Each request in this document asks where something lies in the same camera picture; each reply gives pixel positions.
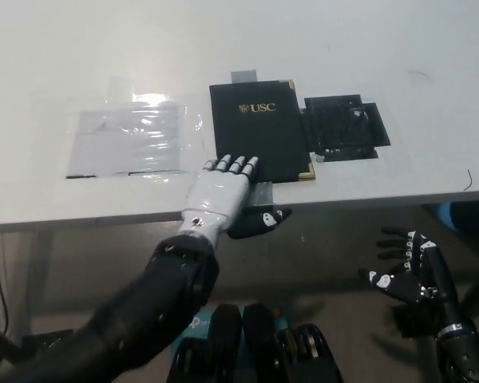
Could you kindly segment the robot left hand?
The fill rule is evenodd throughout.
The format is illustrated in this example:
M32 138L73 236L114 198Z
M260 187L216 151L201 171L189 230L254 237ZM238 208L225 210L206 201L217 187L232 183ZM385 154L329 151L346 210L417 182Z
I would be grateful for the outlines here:
M206 238L214 247L227 233L231 239L246 239L275 230L292 214L290 208L245 207L252 190L259 158L227 154L209 160L190 187L179 233Z

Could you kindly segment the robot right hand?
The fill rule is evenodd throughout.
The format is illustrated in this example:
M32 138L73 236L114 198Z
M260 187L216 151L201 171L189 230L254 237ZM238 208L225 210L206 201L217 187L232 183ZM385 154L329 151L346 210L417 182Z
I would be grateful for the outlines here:
M386 251L381 260L398 260L387 271L361 268L361 280L373 288L411 306L427 306L436 338L467 334L475 330L472 319L460 308L457 288L440 247L415 229L382 227L389 237L376 242Z

